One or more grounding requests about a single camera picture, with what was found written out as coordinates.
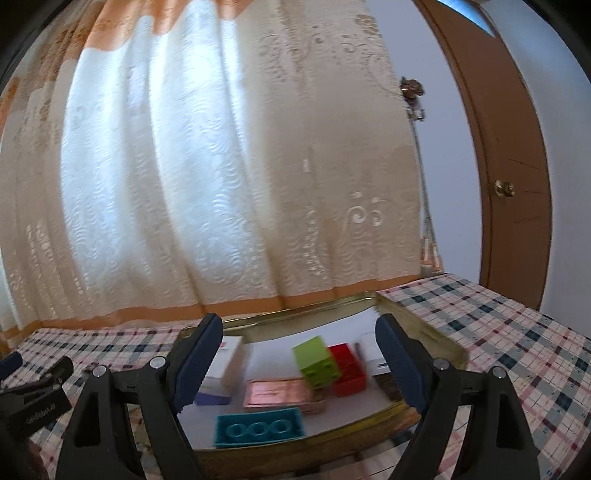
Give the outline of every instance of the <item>brass door knob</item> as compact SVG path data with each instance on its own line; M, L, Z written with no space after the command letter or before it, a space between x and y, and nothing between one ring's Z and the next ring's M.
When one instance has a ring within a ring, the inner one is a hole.
M515 187L510 181L500 181L497 180L495 182L495 193L500 199L504 199L507 197L514 197L515 196Z

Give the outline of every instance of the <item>white lace curtain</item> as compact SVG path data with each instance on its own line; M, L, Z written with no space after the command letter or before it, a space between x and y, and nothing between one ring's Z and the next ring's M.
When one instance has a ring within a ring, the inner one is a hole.
M75 0L2 124L5 342L418 274L413 141L363 0Z

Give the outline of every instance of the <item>red box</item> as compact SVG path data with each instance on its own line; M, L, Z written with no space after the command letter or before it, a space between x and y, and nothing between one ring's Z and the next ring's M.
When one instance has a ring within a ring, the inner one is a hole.
M337 367L343 374L333 383L335 394L338 397L345 397L365 390L368 382L367 376L353 353L351 353L349 345L341 343L330 346L329 350L335 358Z

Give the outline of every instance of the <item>white cardboard box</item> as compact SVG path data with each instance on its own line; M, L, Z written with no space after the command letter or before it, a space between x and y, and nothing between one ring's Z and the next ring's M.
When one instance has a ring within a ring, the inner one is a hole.
M245 365L246 345L242 337L224 336L199 388L195 403L230 403L232 395L241 383Z
M387 374L390 367L386 363L382 351L378 347L373 332L364 333L357 343L357 354L365 364L365 373L371 377L374 375Z

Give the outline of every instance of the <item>gold tray rim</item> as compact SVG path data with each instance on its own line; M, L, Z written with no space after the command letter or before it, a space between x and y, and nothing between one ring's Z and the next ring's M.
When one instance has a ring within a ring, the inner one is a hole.
M417 319L419 322L421 322L423 324L422 328L430 333L429 336L432 336L434 338L438 338L438 340L441 339L446 342L453 342L457 346L458 350L461 351L460 358L457 358L457 359L448 358L448 360L450 360L456 368L464 368L467 365L467 362L469 359L469 354L464 347L462 347L461 345L459 345L457 342L450 339L449 337L443 335L441 332L439 332L437 329L432 327L432 325L429 325L425 320L423 320L421 317L416 315L411 310L407 309L406 307L402 306L401 304L399 304L395 300L392 300L392 299L388 298L387 296L385 296L384 294L377 292L377 291L364 291L361 293L356 293L353 295L343 297L341 299L323 301L320 303L314 303L314 304L310 304L310 305L306 305L306 306L302 306L302 307L296 307L293 309L285 309L285 310L279 310L277 312L261 313L261 314L256 314L256 315L252 315L252 316L245 317L245 318L222 320L224 334L226 334L226 335L232 335L232 334L243 335L244 333L246 333L248 331L248 329L255 328L259 325L268 326L269 324L273 324L274 322L284 322L289 318L304 316L306 314L317 314L317 313L325 312L327 310L334 310L334 309L338 309L340 307L346 307L349 305L354 305L354 304L362 303L365 301L373 301L375 306L377 306L378 303L385 303L386 305L392 307L392 310L404 309L408 315L414 317L415 319ZM363 308L360 311L363 311L366 308L370 308L370 307L371 307L371 305ZM328 323L336 322L336 321L343 319L343 318L345 318L345 317L335 318L335 319L328 321L328 322L320 322L318 325L315 325L315 326L327 325ZM179 331L176 342L179 341L181 338L188 336L190 334L190 331L192 331L195 328L196 328L195 325L183 328L181 331ZM296 331L293 331L293 332L288 333L286 335L277 335L277 336L271 337L269 339L280 338L282 336L287 336L287 335L292 335L293 333L298 333L298 331L303 332L306 330L309 330L309 328L305 328L302 330L296 330ZM202 454L202 455L207 455L207 456L208 456L208 454L210 454L210 455L214 454L214 452L224 452L224 454L234 457L234 456L241 456L241 453L246 455L247 452L253 452L255 450L265 449L265 451L273 450L274 451L273 455L280 454L280 452L282 450L284 450L285 448L292 449L296 446L296 444L297 444L297 446L302 446L303 444L306 444L306 445L308 445L308 447L312 447L312 446L324 443L326 441L329 441L330 439L333 439L335 437L341 437L341 436L347 436L349 434L359 433L361 431L366 430L367 428L370 428L370 427L376 425L377 423L380 423L382 421L390 419L391 417L399 415L406 408L411 408L411 407L406 405L404 400L402 400L402 401L399 401L396 403L392 403L389 407L387 407L383 410L377 411L374 414L371 414L370 416L365 417L361 420L356 420L356 421L350 422L348 424L342 425L340 427L337 427L335 429L327 430L326 432L321 432L321 433L318 433L318 434L315 434L312 436L306 436L301 439L286 440L285 442L270 443L268 445L234 447L234 448L227 448L227 449L215 449L215 448L214 449L196 449L195 452L198 455Z

